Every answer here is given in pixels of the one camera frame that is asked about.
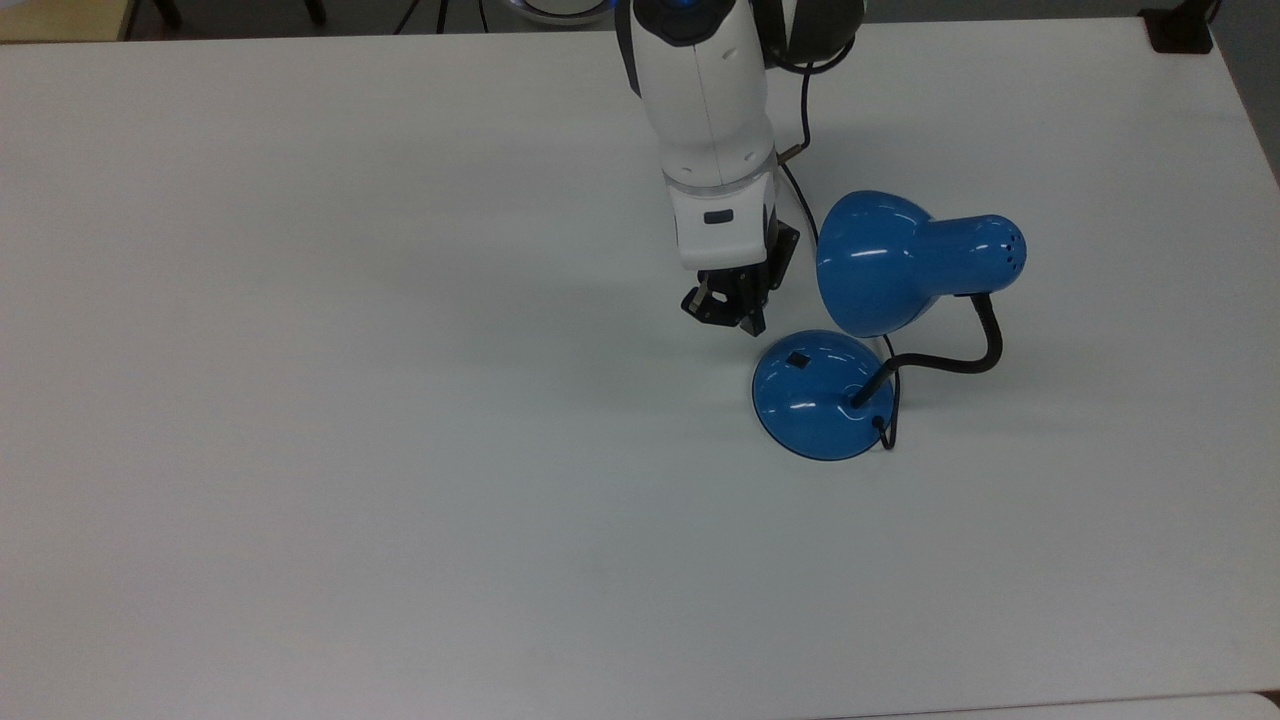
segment power cord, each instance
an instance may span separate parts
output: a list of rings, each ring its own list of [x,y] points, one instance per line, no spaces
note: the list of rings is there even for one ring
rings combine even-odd
[[[392,31],[392,35],[399,35],[404,29],[404,26],[408,23],[410,15],[412,15],[413,10],[417,9],[417,3],[419,0],[413,0],[412,3],[408,4],[408,10],[404,10],[404,17],[401,18],[399,24],[396,26],[396,29]]]
[[[886,363],[892,363],[897,357],[897,352],[893,352],[893,341],[888,338],[887,334],[881,336],[884,341],[884,347],[888,348],[888,360]],[[884,418],[879,415],[872,418],[872,427],[879,430],[881,446],[884,450],[893,450],[897,445],[897,406],[899,401],[902,400],[902,373],[897,369],[893,370],[893,410],[891,411],[891,418],[888,420],[888,432],[884,430]]]

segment black object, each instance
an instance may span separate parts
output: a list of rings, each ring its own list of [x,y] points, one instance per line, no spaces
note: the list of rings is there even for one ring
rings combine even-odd
[[[767,259],[741,268],[699,270],[698,287],[690,290],[680,304],[685,313],[708,325],[737,325],[751,337],[764,332],[764,306],[769,301],[769,291],[782,284],[800,241],[800,231],[780,222],[776,213],[767,222]]]
[[[613,8],[613,29],[614,35],[618,36],[618,50],[622,51],[622,64],[627,68],[627,82],[631,83],[631,92],[641,96],[640,77],[636,74],[636,50],[631,40],[631,0],[618,0]]]
[[[888,348],[888,359],[893,360],[897,357],[897,352],[893,351],[893,341],[888,336],[881,336],[884,341],[884,347]],[[884,450],[893,450],[897,445],[897,407],[902,402],[902,373],[900,370],[893,370],[893,410],[890,411],[892,420],[888,421],[888,428],[884,427],[884,418],[879,415],[872,418],[872,427],[879,430],[881,434],[881,447]]]
[[[861,3],[850,0],[799,0],[787,36],[781,0],[753,3],[760,49],[771,65],[792,73],[823,73],[836,67],[852,49],[863,24]],[[829,63],[804,68],[836,56]]]
[[[996,311],[991,306],[991,293],[979,292],[970,295],[969,300],[973,301],[973,309],[978,313],[978,319],[982,322],[982,332],[987,336],[986,355],[977,360],[955,360],[951,357],[938,357],[937,355],[920,355],[918,352],[895,355],[886,360],[879,370],[876,370],[872,379],[867,380],[863,389],[858,391],[858,395],[850,400],[850,405],[861,407],[879,389],[879,386],[884,384],[884,380],[890,375],[908,365],[964,374],[986,373],[995,368],[996,363],[1000,361],[1000,356],[1005,352],[1005,338],[1000,334],[1000,323],[996,322]]]
[[[164,19],[165,27],[170,29],[178,29],[182,27],[182,13],[178,12],[178,5],[173,0],[152,0],[156,5],[156,10],[160,12],[160,18]],[[324,10],[323,0],[303,0],[307,5],[307,14],[311,15],[311,22],[323,26],[329,20],[329,15]]]
[[[1172,10],[1146,8],[1138,17],[1147,23],[1147,37],[1156,53],[1207,55],[1213,49],[1208,23],[1221,0],[1185,0]]]
[[[640,27],[672,47],[689,47],[716,35],[739,0],[632,0]]]

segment floor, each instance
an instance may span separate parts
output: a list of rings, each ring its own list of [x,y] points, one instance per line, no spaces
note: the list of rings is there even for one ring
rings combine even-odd
[[[136,0],[125,37],[390,35],[402,22],[404,33],[433,33],[440,1],[324,0],[329,22],[316,27],[302,0],[175,0],[184,22],[173,31],[165,28],[152,0]],[[483,32],[481,3],[492,32],[532,29],[503,0],[453,0],[448,4],[444,32]],[[1174,0],[870,0],[868,22],[1132,17],[1143,6],[1174,4]],[[588,29],[609,27],[602,23]],[[1271,169],[1280,178],[1280,0],[1224,0],[1213,33]]]

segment black cable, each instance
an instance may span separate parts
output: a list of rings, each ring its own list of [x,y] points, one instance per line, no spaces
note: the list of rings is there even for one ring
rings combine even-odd
[[[809,222],[809,233],[813,237],[814,247],[818,246],[818,223],[813,219],[813,210],[809,209],[809,201],[804,199],[804,192],[800,191],[800,183],[796,182],[796,177],[791,174],[791,168],[781,165],[782,172],[787,176],[787,181],[791,182],[791,190],[796,193],[796,200],[800,201],[800,208],[804,209],[804,218]]]
[[[850,404],[854,407],[861,407],[870,400],[872,395],[884,380],[888,379],[891,374],[897,372],[899,368],[905,368],[908,365],[915,365],[919,368],[932,368],[934,370],[946,370],[947,373],[964,373],[964,374],[977,374],[986,373],[987,370],[996,366],[1000,361],[1000,356],[1005,352],[1005,340],[1000,336],[1000,323],[996,322],[996,311],[991,306],[991,293],[979,292],[977,295],[970,295],[969,300],[973,301],[973,309],[978,313],[978,319],[982,322],[982,332],[987,336],[987,354],[977,360],[955,360],[952,357],[938,357],[937,355],[920,355],[918,352],[908,352],[906,355],[897,355],[890,357],[872,379],[863,386],[863,389],[858,391],[858,395],[852,397]]]
[[[881,338],[884,340],[884,346],[888,347],[888,359],[890,361],[892,361],[893,357],[897,357],[897,354],[893,352],[893,341],[891,341],[887,334],[881,336]],[[897,407],[901,400],[902,400],[902,373],[899,370],[893,370],[893,409],[891,410],[892,416],[890,418],[888,421],[888,434],[884,433],[884,418],[881,418],[879,415],[872,418],[872,427],[879,430],[881,445],[884,447],[884,450],[893,450],[893,446],[897,445]]]
[[[792,158],[795,158],[796,155],[799,155],[801,150],[804,150],[805,147],[809,147],[809,143],[813,141],[813,135],[809,131],[809,78],[810,77],[813,77],[812,73],[810,74],[805,74],[804,76],[804,82],[800,85],[800,127],[804,129],[804,141],[800,145],[795,145],[791,149],[788,149],[786,152],[783,152],[782,155],[780,155],[778,156],[778,165],[782,168],[782,172],[787,176],[787,181],[791,183],[791,190],[795,191],[796,200],[800,201],[800,208],[804,209],[804,217],[809,222],[809,232],[812,233],[812,237],[813,237],[813,245],[814,245],[814,247],[817,247],[818,246],[818,223],[813,218],[813,210],[809,209],[809,201],[805,200],[804,192],[800,190],[800,183],[796,182],[796,177],[791,173],[791,168],[787,167],[787,163],[791,161]]]
[[[408,23],[408,17],[412,15],[413,10],[417,9],[417,3],[419,0],[413,0],[412,3],[410,3],[408,10],[404,10],[404,17],[401,18],[399,24],[396,26],[396,29],[392,32],[392,35],[399,35],[401,31],[404,29],[404,24]]]
[[[449,0],[440,0],[440,12],[435,14],[435,35],[444,35],[444,15],[449,12]]]

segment black flexible neck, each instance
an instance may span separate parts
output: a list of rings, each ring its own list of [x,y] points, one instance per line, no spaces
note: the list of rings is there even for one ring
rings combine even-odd
[[[909,365],[964,374],[986,373],[987,370],[995,368],[996,363],[1000,361],[1000,356],[1005,352],[1005,338],[1000,334],[1000,323],[996,322],[996,311],[991,306],[991,293],[979,292],[977,295],[970,295],[969,300],[973,301],[973,309],[978,313],[978,319],[982,322],[982,332],[987,336],[986,355],[977,360],[955,360],[951,357],[938,357],[936,355],[920,355],[918,352],[896,355],[881,365],[881,369],[872,375],[872,379],[863,386],[863,389],[858,391],[858,395],[855,395],[850,401],[851,405],[854,407],[861,407],[865,405],[867,401],[876,395],[876,391],[884,384],[884,380],[887,380],[890,375],[900,368]]]

